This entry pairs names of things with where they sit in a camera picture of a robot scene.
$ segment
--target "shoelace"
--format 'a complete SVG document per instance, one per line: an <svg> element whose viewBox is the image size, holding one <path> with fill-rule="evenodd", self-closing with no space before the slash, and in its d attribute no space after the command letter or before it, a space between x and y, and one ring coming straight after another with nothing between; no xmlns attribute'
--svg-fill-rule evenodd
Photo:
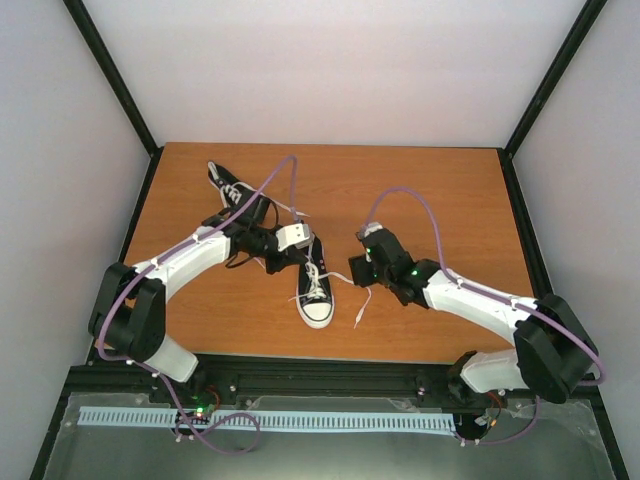
<svg viewBox="0 0 640 480"><path fill-rule="evenodd" d="M324 287L320 283L320 270L315 265L315 263L308 261L304 268L307 270L307 276L309 277L309 281L311 284L309 285L309 291L304 295L299 295L300 297L306 297L313 300L327 298L327 292L325 292Z"/></svg>
<svg viewBox="0 0 640 480"><path fill-rule="evenodd" d="M240 201L240 197L242 197L242 193L240 193L240 190L235 188L234 185L228 185L228 184L225 185L220 189L220 196L224 200L225 207L229 206L229 205L226 205L227 201L224 198L225 194L229 196L229 198L233 203L238 203Z"/></svg>
<svg viewBox="0 0 640 480"><path fill-rule="evenodd" d="M257 258L256 260L262 266L262 268L264 268L264 265L262 265L262 262ZM305 268L307 269L307 275L309 276L309 280L311 281L311 286L309 287L309 291L307 293L303 293L302 295L294 295L289 299L289 301L295 300L296 298L327 298L327 293L324 291L322 284L320 284L320 280L323 278L327 278L328 276L339 278L343 282L346 282L350 285L354 285L353 280L349 280L347 277L345 277L344 275L338 272L327 272L320 275L320 270L318 270L318 267L311 261L305 264ZM371 288L369 287L365 287L365 288L367 289L369 296L367 297L367 300L364 302L364 305L362 305L362 307L360 307L360 310L358 310L358 314L356 315L356 323L353 325L353 328L356 328L358 326L358 323L360 323L360 320L362 320L364 311L367 308L367 305L369 305L369 302L371 301L371 296L373 295L373 293L371 292Z"/></svg>

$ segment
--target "wooden table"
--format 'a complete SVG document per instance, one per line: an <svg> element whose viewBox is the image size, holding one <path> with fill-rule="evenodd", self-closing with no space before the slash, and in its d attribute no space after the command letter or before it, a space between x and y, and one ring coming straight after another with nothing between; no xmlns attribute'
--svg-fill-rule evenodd
<svg viewBox="0 0 640 480"><path fill-rule="evenodd" d="M222 208L207 180L207 161L259 186L280 160L295 154L296 207L321 238L330 270L350 276L347 258L362 252L354 233L385 188L421 192L436 213L447 262L458 273L500 290L531 295L498 157L492 149L169 143L160 160L126 263L176 244ZM288 203L287 168L266 193ZM281 223L290 215L281 212ZM437 259L426 213L412 197L393 194L376 219L415 259ZM168 305L169 333L195 352L324 359L452 362L468 350L508 345L453 315L402 307L381 286L359 326L364 289L331 280L336 312L329 327L309 328L295 301L297 267L267 276L256 262L210 269Z"/></svg>

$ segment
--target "white rubber sole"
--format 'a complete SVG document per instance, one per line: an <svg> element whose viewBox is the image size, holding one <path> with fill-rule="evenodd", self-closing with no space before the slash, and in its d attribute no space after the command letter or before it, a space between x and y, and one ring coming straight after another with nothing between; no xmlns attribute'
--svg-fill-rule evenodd
<svg viewBox="0 0 640 480"><path fill-rule="evenodd" d="M304 313L304 310L302 310L299 297L296 298L296 307L298 307L298 313L300 314L300 317L302 318L304 323L309 325L311 328L315 328L316 330L320 330L321 328L327 327L331 323L331 320L333 319L333 312L335 312L336 310L336 304L335 304L335 299L333 298L333 295L331 295L331 313L324 320L311 320L309 317L307 317L307 314Z"/></svg>

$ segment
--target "black frame edge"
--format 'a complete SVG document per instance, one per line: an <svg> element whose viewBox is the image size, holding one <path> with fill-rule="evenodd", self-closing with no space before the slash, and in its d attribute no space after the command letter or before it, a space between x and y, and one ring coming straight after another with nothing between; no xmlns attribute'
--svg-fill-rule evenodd
<svg viewBox="0 0 640 480"><path fill-rule="evenodd" d="M504 183L507 187L509 202L511 202L511 210L513 211L513 218L516 222L516 229L520 237L520 245L522 246L524 261L527 265L531 288L536 298L542 298L547 293L552 293L553 291L549 274L542 259L542 252L540 251L538 239L533 230L531 217L529 217L529 211L527 210L527 205L524 201L522 190L520 189L520 182L513 167L513 161L508 158L507 152L503 149L498 149L498 158L500 159L500 166L502 168Z"/></svg>
<svg viewBox="0 0 640 480"><path fill-rule="evenodd" d="M120 72L113 61L113 58L111 58L111 54L109 53L107 46L102 41L102 37L93 23L87 8L82 0L64 0L64 4L71 15L71 18L73 18L73 21L78 27L78 30L80 30L80 33L84 37L84 40L96 59L96 62L98 62L102 73L109 82L109 85L111 85L113 93L115 93L125 114L129 118L133 129L138 134L138 138L140 138L140 141L144 145L149 156L152 156L154 152L158 150L158 145L153 139L144 118L142 118L142 114L140 113L140 110L138 110L124 79L120 75Z"/></svg>
<svg viewBox="0 0 640 480"><path fill-rule="evenodd" d="M144 207L144 203L147 201L147 195L149 194L149 190L151 189L153 177L156 174L156 170L158 169L160 158L162 157L163 152L164 147L160 147L156 149L153 154L151 154L151 158L149 159L149 166L147 167L147 172L144 175L142 187L140 188L140 193L138 194L138 199L136 200L136 205L133 209L131 220L129 221L129 227L127 228L127 233L124 237L122 248L120 249L120 255L118 255L119 262L124 262L124 259L127 256L129 246L131 245L131 240L133 239L133 234L136 231L138 220L140 220L140 215L142 214L142 207Z"/></svg>
<svg viewBox="0 0 640 480"><path fill-rule="evenodd" d="M33 465L33 469L31 470L31 475L29 476L30 480L40 480L44 478L44 474L47 471L47 465L49 464L49 458L51 457L53 447L55 446L56 439L58 438L58 432L62 426L62 419L64 418L64 413L67 409L68 403L69 396L64 393L60 395L55 410L53 411L49 428L47 429L40 451L38 452L36 463Z"/></svg>
<svg viewBox="0 0 640 480"><path fill-rule="evenodd" d="M598 411L594 410L593 413L596 417L598 429L600 430L600 437L607 450L607 456L609 457L613 474L617 480L629 480L629 472L624 464L622 452L620 452L620 447L613 433L613 427L609 421L609 415L607 415L606 409L603 407Z"/></svg>
<svg viewBox="0 0 640 480"><path fill-rule="evenodd" d="M522 142L524 142L525 137L531 130L538 115L544 108L547 100L553 93L560 78L562 78L573 56L580 48L582 41L587 36L587 33L589 33L591 26L596 21L596 18L598 18L600 11L606 3L607 0L587 0L585 2L564 42L560 46L558 53L553 59L553 62L551 62L547 73L529 102L527 109L524 111L522 118L511 134L507 146L504 147L508 158L512 159L515 157L518 148L520 148Z"/></svg>

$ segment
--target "black high-top sneaker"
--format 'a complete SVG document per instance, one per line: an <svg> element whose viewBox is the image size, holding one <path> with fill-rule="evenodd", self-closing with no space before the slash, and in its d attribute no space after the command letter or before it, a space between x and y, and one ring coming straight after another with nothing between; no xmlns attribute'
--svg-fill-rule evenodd
<svg viewBox="0 0 640 480"><path fill-rule="evenodd" d="M220 198L222 199L222 204L225 206L225 208L234 209L238 205L238 203L240 203L243 195L245 196L245 200L248 200L248 197L250 195L246 195L245 192L255 192L255 188L240 181L238 177L236 177L219 163L209 162L208 167L209 182L220 192ZM291 212L291 208L287 205L284 205L283 203L280 203L277 200L273 199L270 199L270 201L275 203L278 207ZM301 217L308 217L306 213L296 213Z"/></svg>
<svg viewBox="0 0 640 480"><path fill-rule="evenodd" d="M306 249L308 262L300 266L296 304L302 320L311 328L324 328L333 318L333 295L324 262L322 242L315 237Z"/></svg>

